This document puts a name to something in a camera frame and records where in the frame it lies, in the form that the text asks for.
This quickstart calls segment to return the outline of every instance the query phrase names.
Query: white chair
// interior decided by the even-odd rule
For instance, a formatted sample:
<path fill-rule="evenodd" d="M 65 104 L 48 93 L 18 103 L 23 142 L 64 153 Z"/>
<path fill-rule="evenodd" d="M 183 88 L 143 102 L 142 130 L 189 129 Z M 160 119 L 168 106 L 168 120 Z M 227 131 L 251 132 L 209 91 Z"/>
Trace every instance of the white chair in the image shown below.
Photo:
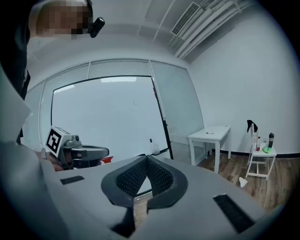
<path fill-rule="evenodd" d="M 260 151 L 256 151 L 257 132 L 256 133 L 254 132 L 254 124 L 253 123 L 251 124 L 250 129 L 251 129 L 251 149 L 250 149 L 250 154 L 249 154 L 249 158 L 248 158 L 249 167 L 248 167 L 248 170 L 247 170 L 246 177 L 247 176 L 264 177 L 264 178 L 266 178 L 266 180 L 268 180 L 270 172 L 273 168 L 277 153 L 275 151 L 274 146 L 272 147 L 272 151 L 270 153 L 263 152 L 262 149 L 264 148 L 264 146 L 267 145 L 266 142 L 262 142 L 261 146 L 260 146 Z M 266 158 L 266 161 L 265 162 L 252 161 L 253 157 Z M 273 158 L 270 169 L 269 169 L 269 158 Z M 256 173 L 249 172 L 252 163 L 256 163 Z M 265 167 L 268 164 L 268 174 L 260 174 L 258 172 L 258 165 L 259 164 L 265 164 Z"/>

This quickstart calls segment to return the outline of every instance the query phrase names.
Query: wooden floor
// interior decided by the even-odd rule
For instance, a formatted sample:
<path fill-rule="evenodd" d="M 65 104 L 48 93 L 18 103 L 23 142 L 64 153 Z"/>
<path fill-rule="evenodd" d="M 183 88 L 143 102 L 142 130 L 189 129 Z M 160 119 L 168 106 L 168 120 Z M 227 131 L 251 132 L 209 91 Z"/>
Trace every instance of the wooden floor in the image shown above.
<path fill-rule="evenodd" d="M 248 157 L 232 155 L 231 159 L 227 158 L 227 154 L 221 154 L 219 174 L 240 188 L 239 177 L 245 178 L 246 176 Z M 255 172 L 256 165 L 252 165 L 250 172 Z M 214 171 L 214 153 L 212 156 L 204 159 L 198 166 Z M 263 164 L 259 165 L 259 173 L 267 174 L 267 170 L 268 167 L 265 168 Z M 299 171 L 300 158 L 278 158 L 275 160 L 268 181 L 265 178 L 248 176 L 246 178 L 248 183 L 242 189 L 252 196 L 266 212 L 270 212 L 275 207 L 286 203 L 293 188 L 296 186 Z M 134 215 L 136 227 L 142 224 L 143 219 L 147 217 L 147 201 L 150 198 L 152 198 L 152 194 L 135 199 Z"/>

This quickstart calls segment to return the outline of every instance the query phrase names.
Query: white wall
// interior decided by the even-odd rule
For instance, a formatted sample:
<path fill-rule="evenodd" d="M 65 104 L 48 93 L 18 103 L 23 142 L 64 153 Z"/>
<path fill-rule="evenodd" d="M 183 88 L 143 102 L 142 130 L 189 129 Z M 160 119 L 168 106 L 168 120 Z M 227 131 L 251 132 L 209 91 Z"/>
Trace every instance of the white wall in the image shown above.
<path fill-rule="evenodd" d="M 251 119 L 261 138 L 274 133 L 278 153 L 300 152 L 299 62 L 262 9 L 202 53 L 190 70 L 204 125 L 231 124 L 233 151 L 249 152 Z"/>
<path fill-rule="evenodd" d="M 153 44 L 142 37 L 130 35 L 99 35 L 96 38 L 54 40 L 36 52 L 35 56 L 39 63 L 35 62 L 28 66 L 31 75 L 29 90 L 42 80 L 64 69 L 94 60 L 145 59 L 188 68 L 185 61 L 175 58 L 166 47 L 158 43 Z"/>

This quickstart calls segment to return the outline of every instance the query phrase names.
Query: green object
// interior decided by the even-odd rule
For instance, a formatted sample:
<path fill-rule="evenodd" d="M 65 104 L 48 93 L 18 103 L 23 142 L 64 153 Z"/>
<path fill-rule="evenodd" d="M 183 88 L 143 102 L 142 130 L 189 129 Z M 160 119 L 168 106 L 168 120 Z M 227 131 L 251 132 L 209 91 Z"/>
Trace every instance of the green object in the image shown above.
<path fill-rule="evenodd" d="M 267 146 L 264 146 L 263 149 L 262 149 L 265 153 L 270 153 L 272 152 L 272 148 L 269 148 Z"/>

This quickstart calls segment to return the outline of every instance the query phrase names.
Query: whiteboard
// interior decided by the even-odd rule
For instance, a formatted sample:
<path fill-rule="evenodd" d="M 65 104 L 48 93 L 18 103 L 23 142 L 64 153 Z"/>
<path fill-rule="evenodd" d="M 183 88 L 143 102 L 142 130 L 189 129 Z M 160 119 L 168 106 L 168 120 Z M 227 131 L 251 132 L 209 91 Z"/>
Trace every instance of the whiteboard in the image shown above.
<path fill-rule="evenodd" d="M 112 162 L 152 154 L 150 139 L 168 148 L 150 77 L 99 78 L 55 90 L 52 125 L 108 148 Z M 145 182 L 140 192 L 150 188 Z"/>

